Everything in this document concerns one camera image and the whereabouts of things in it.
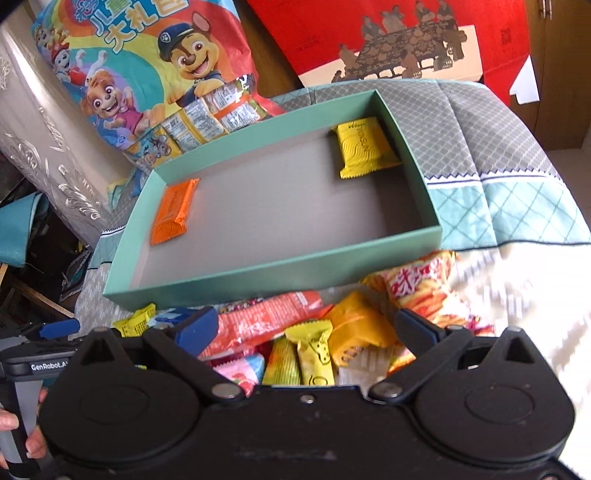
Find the red snack bag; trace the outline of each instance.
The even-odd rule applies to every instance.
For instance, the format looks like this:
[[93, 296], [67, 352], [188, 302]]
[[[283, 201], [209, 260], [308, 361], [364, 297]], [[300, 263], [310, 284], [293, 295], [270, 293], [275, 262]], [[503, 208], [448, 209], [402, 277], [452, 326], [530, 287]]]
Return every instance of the red snack bag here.
[[[388, 292], [399, 309], [410, 309], [441, 328], [462, 325], [477, 335], [494, 334], [492, 325], [472, 313], [470, 305], [449, 286], [457, 253], [439, 250], [400, 267], [382, 270], [361, 283], [376, 291]], [[389, 372], [414, 360], [414, 355], [397, 340]]]
[[199, 356], [211, 360], [268, 342], [295, 323], [308, 320], [322, 308], [322, 299], [313, 290], [285, 293], [250, 308], [219, 316], [213, 342]]

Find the green box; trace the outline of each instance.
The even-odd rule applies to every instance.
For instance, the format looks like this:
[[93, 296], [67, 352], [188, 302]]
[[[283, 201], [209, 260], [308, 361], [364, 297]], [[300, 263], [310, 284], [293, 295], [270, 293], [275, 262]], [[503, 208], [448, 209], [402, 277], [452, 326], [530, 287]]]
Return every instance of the green box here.
[[[341, 180], [330, 129], [369, 116], [403, 165]], [[166, 187], [197, 177], [187, 233], [151, 247]], [[428, 254], [441, 232], [396, 120], [377, 91], [363, 92], [251, 125], [156, 168], [103, 294], [133, 311], [319, 290]]]

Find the people illustration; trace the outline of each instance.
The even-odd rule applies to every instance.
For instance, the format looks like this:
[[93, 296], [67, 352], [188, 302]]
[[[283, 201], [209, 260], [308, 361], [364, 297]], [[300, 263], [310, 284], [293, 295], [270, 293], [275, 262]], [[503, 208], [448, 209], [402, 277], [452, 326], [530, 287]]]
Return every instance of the people illustration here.
[[458, 30], [457, 24], [454, 24], [451, 30], [443, 32], [443, 40], [452, 48], [453, 61], [458, 61], [464, 58], [462, 42], [467, 39], [468, 37], [466, 36], [466, 33], [462, 30]]
[[382, 18], [382, 25], [384, 26], [386, 33], [394, 33], [406, 29], [406, 25], [402, 23], [404, 14], [400, 11], [398, 5], [394, 5], [390, 12], [382, 12]]
[[339, 49], [339, 57], [345, 64], [345, 75], [347, 75], [347, 72], [355, 65], [357, 56], [355, 55], [355, 52], [350, 50], [349, 47], [344, 43], [339, 45]]
[[404, 68], [402, 73], [403, 79], [417, 79], [423, 76], [423, 71], [421, 70], [421, 66], [414, 55], [414, 47], [411, 44], [406, 44], [404, 49], [407, 51], [406, 56], [400, 62], [400, 66]]
[[361, 36], [365, 41], [371, 41], [374, 38], [384, 35], [384, 31], [378, 24], [374, 23], [367, 15], [363, 17], [363, 25], [361, 25]]
[[454, 20], [453, 10], [445, 0], [439, 0], [437, 18], [439, 20]]
[[435, 14], [425, 7], [421, 0], [417, 0], [415, 14], [419, 23], [430, 22], [435, 18]]
[[452, 60], [447, 55], [447, 48], [443, 45], [443, 42], [436, 42], [435, 43], [435, 61], [433, 63], [433, 70], [436, 72], [438, 70], [448, 69], [452, 66]]
[[335, 75], [333, 76], [333, 79], [330, 81], [331, 83], [336, 83], [336, 82], [340, 82], [343, 79], [343, 72], [342, 70], [337, 70], [335, 72]]

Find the snack pile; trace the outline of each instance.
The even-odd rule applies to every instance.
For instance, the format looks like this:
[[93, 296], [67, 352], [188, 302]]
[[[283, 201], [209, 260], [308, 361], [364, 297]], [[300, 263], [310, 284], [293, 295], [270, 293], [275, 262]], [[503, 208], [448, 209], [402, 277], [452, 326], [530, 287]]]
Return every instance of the snack pile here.
[[[495, 334], [493, 324], [472, 312], [450, 287], [457, 258], [455, 252], [436, 251], [375, 272], [334, 305], [325, 305], [312, 290], [214, 305], [217, 336], [199, 359], [247, 395], [257, 384], [358, 385], [366, 393], [414, 360], [391, 323], [396, 309], [411, 309], [440, 327], [462, 325], [476, 335]], [[134, 314], [146, 327], [176, 325], [195, 311], [154, 314], [150, 308]], [[153, 318], [146, 320], [150, 313]]]

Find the finger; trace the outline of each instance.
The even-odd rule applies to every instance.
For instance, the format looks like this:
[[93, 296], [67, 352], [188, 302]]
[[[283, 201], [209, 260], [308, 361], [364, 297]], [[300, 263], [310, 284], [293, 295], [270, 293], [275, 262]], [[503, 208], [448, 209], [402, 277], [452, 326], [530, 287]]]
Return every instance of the finger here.
[[18, 417], [14, 413], [0, 409], [0, 432], [9, 432], [18, 427]]
[[47, 398], [47, 389], [43, 387], [39, 392], [39, 403], [43, 403]]
[[27, 447], [27, 456], [29, 458], [39, 459], [45, 457], [47, 453], [47, 444], [45, 438], [43, 438], [39, 425], [35, 427], [33, 432], [29, 435], [29, 438], [27, 438], [25, 447]]

